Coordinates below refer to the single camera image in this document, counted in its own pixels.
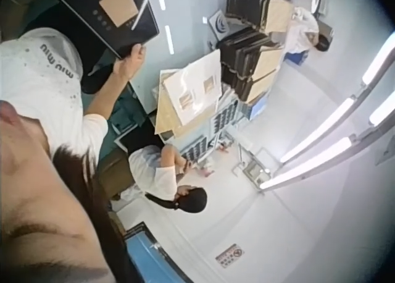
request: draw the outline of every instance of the hand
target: hand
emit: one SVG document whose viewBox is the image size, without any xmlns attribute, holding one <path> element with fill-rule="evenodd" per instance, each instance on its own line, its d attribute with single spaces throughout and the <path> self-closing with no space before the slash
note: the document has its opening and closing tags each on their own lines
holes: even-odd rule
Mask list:
<svg viewBox="0 0 395 283">
<path fill-rule="evenodd" d="M 189 191 L 196 187 L 190 185 L 181 185 L 177 187 L 177 195 L 179 196 L 186 196 L 189 194 Z"/>
<path fill-rule="evenodd" d="M 131 49 L 131 53 L 126 58 L 117 59 L 112 69 L 113 73 L 124 82 L 133 78 L 135 73 L 143 65 L 146 56 L 146 48 L 141 44 L 136 44 Z"/>
</svg>

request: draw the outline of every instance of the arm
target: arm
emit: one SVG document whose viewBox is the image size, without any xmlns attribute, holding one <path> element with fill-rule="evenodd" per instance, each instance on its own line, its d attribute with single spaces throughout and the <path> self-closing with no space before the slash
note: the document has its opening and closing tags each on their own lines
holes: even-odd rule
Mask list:
<svg viewBox="0 0 395 283">
<path fill-rule="evenodd" d="M 111 73 L 103 87 L 96 93 L 85 115 L 99 114 L 105 119 L 110 118 L 114 104 L 125 88 L 128 80 Z"/>
<path fill-rule="evenodd" d="M 143 64 L 144 58 L 145 47 L 136 44 L 128 57 L 121 61 L 116 60 L 110 77 L 98 93 L 96 93 L 85 114 L 98 114 L 108 119 L 116 100 L 125 89 L 128 81 L 133 78 Z"/>
<path fill-rule="evenodd" d="M 160 153 L 160 166 L 161 167 L 172 167 L 178 166 L 184 168 L 186 159 L 183 158 L 178 150 L 170 144 L 166 144 Z"/>
</svg>

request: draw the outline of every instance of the paper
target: paper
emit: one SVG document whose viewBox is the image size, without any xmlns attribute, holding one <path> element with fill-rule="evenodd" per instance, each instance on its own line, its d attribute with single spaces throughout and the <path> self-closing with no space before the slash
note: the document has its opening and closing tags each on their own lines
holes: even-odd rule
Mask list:
<svg viewBox="0 0 395 283">
<path fill-rule="evenodd" d="M 252 74 L 252 80 L 256 81 L 275 70 L 280 64 L 283 55 L 282 49 L 265 50 L 260 53 L 257 66 Z"/>
<path fill-rule="evenodd" d="M 262 32 L 287 32 L 293 10 L 293 5 L 286 0 L 270 0 L 266 24 Z"/>
<path fill-rule="evenodd" d="M 134 0 L 100 0 L 99 4 L 117 28 L 138 13 Z"/>
<path fill-rule="evenodd" d="M 219 49 L 165 79 L 164 87 L 181 125 L 191 122 L 222 95 Z"/>
<path fill-rule="evenodd" d="M 273 85 L 274 78 L 277 74 L 277 70 L 273 70 L 272 73 L 268 74 L 264 78 L 256 81 L 248 94 L 248 98 L 246 103 L 250 103 L 253 99 L 261 95 L 262 93 L 268 91 L 270 87 Z"/>
<path fill-rule="evenodd" d="M 163 86 L 164 80 L 172 76 L 179 70 L 163 70 L 160 72 L 159 85 L 159 102 L 155 123 L 155 134 L 171 131 L 174 137 L 182 137 L 186 133 L 191 132 L 196 127 L 199 127 L 208 118 L 212 117 L 216 111 L 216 104 L 208 107 L 203 113 L 195 117 L 187 125 L 181 125 L 181 122 L 174 110 L 170 97 Z"/>
</svg>

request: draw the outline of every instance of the stacked cardboard box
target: stacked cardboard box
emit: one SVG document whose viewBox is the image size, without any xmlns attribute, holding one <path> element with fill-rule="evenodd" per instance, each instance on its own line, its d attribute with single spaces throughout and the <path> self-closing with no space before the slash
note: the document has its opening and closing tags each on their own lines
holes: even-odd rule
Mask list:
<svg viewBox="0 0 395 283">
<path fill-rule="evenodd" d="M 282 47 L 253 28 L 245 28 L 218 44 L 222 82 L 229 84 L 243 102 L 265 93 L 276 76 Z"/>
<path fill-rule="evenodd" d="M 262 33 L 286 32 L 293 13 L 288 0 L 227 0 L 226 17 Z"/>
</svg>

